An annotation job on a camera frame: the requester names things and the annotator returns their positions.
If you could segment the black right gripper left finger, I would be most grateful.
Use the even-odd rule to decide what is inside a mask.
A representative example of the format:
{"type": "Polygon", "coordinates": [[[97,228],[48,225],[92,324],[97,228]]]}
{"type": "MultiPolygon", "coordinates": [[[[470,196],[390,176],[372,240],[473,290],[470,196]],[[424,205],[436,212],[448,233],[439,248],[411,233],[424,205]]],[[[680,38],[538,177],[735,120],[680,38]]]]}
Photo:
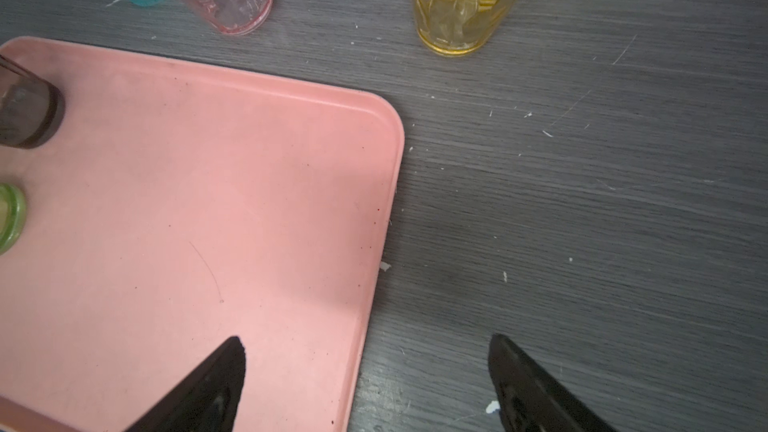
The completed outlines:
{"type": "Polygon", "coordinates": [[[129,429],[231,432],[245,374],[245,348],[231,336],[129,429]]]}

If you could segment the tall green glass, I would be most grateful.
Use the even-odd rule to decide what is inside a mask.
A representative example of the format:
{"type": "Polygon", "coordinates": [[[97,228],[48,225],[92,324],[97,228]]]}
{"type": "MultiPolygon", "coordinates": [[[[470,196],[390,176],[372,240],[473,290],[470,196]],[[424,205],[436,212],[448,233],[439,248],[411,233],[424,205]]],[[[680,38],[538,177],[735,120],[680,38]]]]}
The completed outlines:
{"type": "Polygon", "coordinates": [[[26,221],[27,201],[23,191],[13,184],[1,184],[1,247],[3,255],[15,245],[26,221]]]}

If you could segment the tall dark grey glass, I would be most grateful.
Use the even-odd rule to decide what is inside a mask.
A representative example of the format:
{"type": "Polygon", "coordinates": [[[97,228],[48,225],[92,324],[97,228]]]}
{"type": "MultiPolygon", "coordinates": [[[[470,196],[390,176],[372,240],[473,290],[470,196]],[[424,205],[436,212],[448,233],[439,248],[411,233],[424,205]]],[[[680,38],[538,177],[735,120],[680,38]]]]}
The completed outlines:
{"type": "Polygon", "coordinates": [[[50,140],[65,115],[53,84],[1,56],[1,145],[32,149],[50,140]]]}

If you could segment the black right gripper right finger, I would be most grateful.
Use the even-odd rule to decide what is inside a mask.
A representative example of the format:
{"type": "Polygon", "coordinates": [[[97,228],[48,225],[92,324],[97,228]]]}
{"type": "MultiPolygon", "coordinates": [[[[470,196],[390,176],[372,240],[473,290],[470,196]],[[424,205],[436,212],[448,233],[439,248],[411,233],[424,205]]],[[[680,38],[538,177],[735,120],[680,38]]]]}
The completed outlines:
{"type": "Polygon", "coordinates": [[[615,432],[503,334],[491,337],[488,370],[506,431],[615,432]]]}

